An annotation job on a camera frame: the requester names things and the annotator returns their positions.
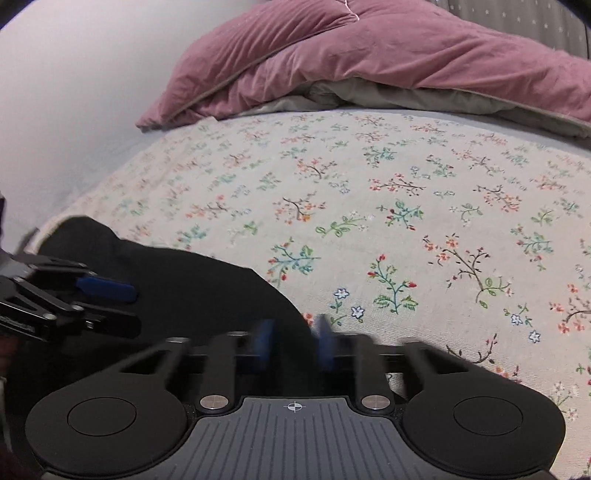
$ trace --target pink comforter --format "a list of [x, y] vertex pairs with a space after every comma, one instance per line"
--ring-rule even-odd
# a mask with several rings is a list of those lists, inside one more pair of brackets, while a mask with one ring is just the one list
[[[270, 2], [272, 6], [267, 7], [278, 9], [273, 18], [279, 24], [286, 22], [280, 12], [285, 1]], [[289, 1], [293, 7], [300, 0]], [[466, 90], [591, 122], [591, 62], [587, 60], [463, 21], [426, 0], [335, 2], [348, 12], [342, 25], [286, 46], [271, 57], [273, 52], [265, 52], [255, 35], [249, 48], [260, 60], [235, 71], [229, 84], [218, 81], [207, 86], [205, 98], [187, 85], [187, 78], [200, 73], [177, 68], [138, 126], [175, 127], [207, 116], [222, 119], [285, 96], [306, 82], [350, 77], [407, 89]], [[244, 25], [250, 32], [254, 27]], [[268, 40], [264, 31], [259, 37]], [[185, 56], [191, 55], [191, 49], [198, 53], [199, 48], [198, 41]], [[225, 59], [219, 58], [223, 55], [221, 48], [212, 62], [223, 63]]]

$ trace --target floral pattern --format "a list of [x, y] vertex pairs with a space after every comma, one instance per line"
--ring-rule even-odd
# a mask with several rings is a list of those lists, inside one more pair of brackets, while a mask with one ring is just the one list
[[591, 159], [428, 113], [273, 113], [169, 132], [52, 219], [254, 269], [314, 328], [419, 337], [549, 396], [589, 470]]

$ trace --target ribbed surface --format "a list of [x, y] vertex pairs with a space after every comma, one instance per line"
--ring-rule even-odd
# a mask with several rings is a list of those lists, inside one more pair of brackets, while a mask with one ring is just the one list
[[173, 456], [131, 478], [457, 480], [460, 477], [442, 472], [419, 458], [389, 420], [354, 413], [344, 399], [247, 398], [230, 415], [200, 420], [188, 441]]

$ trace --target bed sheet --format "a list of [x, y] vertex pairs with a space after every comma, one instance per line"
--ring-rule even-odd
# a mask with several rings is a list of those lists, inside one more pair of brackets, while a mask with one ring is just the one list
[[134, 122], [181, 53], [260, 1], [36, 0], [0, 30], [3, 248], [158, 138]]
[[552, 399], [567, 422], [553, 471], [589, 473], [591, 159], [439, 117], [207, 119], [138, 154], [36, 245], [88, 215], [254, 269], [312, 328], [325, 313], [380, 343], [426, 339]]

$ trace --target black fabric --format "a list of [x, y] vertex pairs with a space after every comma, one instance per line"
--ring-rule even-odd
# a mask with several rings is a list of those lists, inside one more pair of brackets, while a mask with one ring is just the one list
[[[172, 336], [206, 345], [215, 335], [249, 331], [259, 320], [274, 319], [273, 370], [280, 381], [280, 394], [323, 394], [316, 343], [305, 320], [279, 291], [250, 269], [194, 253], [124, 241], [87, 217], [62, 223], [39, 253], [82, 262], [103, 277], [132, 284], [138, 290], [138, 300], [125, 308], [139, 316], [142, 333], [138, 339], [126, 340], [89, 332], [67, 338], [61, 345], [27, 342], [20, 349], [9, 372], [7, 410], [15, 450], [29, 465], [31, 456], [22, 433], [24, 419], [38, 400]], [[66, 298], [73, 299], [89, 300], [79, 294]]]

